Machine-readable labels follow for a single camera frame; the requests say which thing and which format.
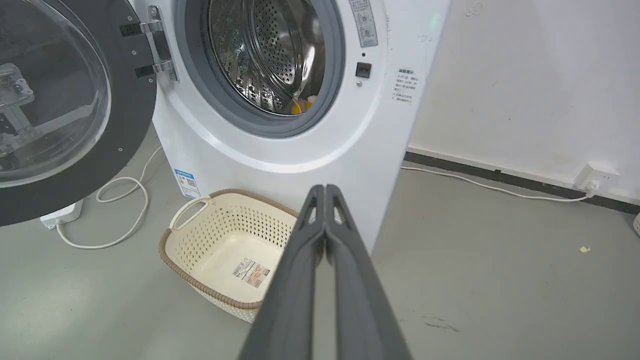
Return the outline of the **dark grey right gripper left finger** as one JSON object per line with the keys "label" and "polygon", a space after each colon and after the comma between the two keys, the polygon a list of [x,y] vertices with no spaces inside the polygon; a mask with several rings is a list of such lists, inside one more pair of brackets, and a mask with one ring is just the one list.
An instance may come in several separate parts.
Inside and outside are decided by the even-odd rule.
{"label": "dark grey right gripper left finger", "polygon": [[240,360],[311,360],[316,269],[325,247],[325,186],[309,190]]}

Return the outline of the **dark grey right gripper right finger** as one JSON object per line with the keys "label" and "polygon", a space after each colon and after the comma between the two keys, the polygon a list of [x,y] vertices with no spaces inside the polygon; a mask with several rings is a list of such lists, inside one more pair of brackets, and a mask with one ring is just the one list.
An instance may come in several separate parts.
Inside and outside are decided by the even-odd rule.
{"label": "dark grey right gripper right finger", "polygon": [[326,255],[334,268],[339,360],[411,360],[409,346],[338,186],[325,194]]}

